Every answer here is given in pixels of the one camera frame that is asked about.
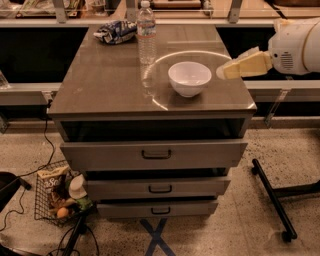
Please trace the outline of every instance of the blue tape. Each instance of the blue tape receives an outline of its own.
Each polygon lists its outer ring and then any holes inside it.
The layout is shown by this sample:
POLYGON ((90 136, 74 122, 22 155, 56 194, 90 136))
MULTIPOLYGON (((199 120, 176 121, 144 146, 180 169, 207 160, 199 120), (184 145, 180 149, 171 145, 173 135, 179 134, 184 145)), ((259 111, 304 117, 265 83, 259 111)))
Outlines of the blue tape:
POLYGON ((148 231, 148 233, 152 237, 152 240, 150 242, 150 245, 148 247, 148 250, 147 250, 145 256, 152 256, 157 245, 159 245, 159 247, 164 251, 164 253, 167 256, 175 256, 175 253, 170 249, 170 247, 161 238, 161 233, 164 229, 164 226, 166 225, 166 222, 167 222, 167 219, 160 219, 160 222, 159 222, 156 230, 153 231, 152 226, 150 225, 150 223, 146 219, 140 220, 141 225, 148 231))

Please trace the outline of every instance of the crumpled bag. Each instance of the crumpled bag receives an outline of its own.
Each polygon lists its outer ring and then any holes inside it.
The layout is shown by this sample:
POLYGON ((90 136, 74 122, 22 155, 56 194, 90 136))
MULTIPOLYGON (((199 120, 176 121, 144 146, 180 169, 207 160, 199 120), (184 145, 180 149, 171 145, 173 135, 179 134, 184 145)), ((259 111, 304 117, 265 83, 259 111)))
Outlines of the crumpled bag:
POLYGON ((112 21, 101 26, 93 35, 106 44, 120 44, 130 40, 137 32, 136 23, 112 21))

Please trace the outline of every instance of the gray drawer cabinet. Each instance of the gray drawer cabinet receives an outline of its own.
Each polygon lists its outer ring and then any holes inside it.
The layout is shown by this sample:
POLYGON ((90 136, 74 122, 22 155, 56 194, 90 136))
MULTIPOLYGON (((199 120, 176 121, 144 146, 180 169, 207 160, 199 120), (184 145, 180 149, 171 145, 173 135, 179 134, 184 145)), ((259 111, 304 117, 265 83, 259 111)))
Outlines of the gray drawer cabinet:
POLYGON ((88 180, 85 189, 93 200, 172 197, 218 197, 230 184, 230 178, 166 178, 135 180, 88 180))
POLYGON ((247 146, 242 139, 184 142, 63 143, 62 152, 83 170, 212 168, 237 166, 247 146))
POLYGON ((215 27, 157 26, 159 59, 143 76, 136 41, 106 47, 92 37, 97 29, 89 26, 49 115, 98 212, 106 218, 214 213, 256 111, 242 80, 215 76, 229 59, 215 27), (208 87, 188 99, 167 75, 184 60, 213 71, 208 87))
POLYGON ((210 215, 218 206, 218 200, 178 202, 144 202, 122 204, 98 204, 98 212, 108 218, 171 217, 184 215, 210 215))

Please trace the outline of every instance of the bottle cap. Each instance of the bottle cap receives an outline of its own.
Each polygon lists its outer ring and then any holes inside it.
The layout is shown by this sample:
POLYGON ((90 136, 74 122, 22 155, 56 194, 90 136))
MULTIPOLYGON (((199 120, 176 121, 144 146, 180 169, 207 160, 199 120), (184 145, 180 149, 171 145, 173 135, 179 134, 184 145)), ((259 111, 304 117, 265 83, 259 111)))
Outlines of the bottle cap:
POLYGON ((148 0, 141 1, 141 7, 144 7, 144 8, 150 7, 150 2, 148 0))

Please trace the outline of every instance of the drawer handle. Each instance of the drawer handle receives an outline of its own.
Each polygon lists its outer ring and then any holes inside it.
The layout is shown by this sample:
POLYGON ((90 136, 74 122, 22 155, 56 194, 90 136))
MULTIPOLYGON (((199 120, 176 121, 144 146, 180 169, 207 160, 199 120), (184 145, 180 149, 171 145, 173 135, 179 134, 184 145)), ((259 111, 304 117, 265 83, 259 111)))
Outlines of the drawer handle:
POLYGON ((149 186, 149 192, 153 194, 164 194, 172 192, 172 185, 169 185, 167 188, 152 188, 149 186))
POLYGON ((168 208, 164 209, 164 208, 158 208, 158 209, 154 209, 153 207, 151 208, 151 213, 153 215, 163 215, 163 214, 169 214, 171 212, 171 208, 170 206, 168 206, 168 208))
POLYGON ((165 160, 165 159, 169 159, 171 157, 171 150, 169 149, 168 153, 166 155, 147 154, 144 150, 142 150, 141 155, 146 160, 165 160))

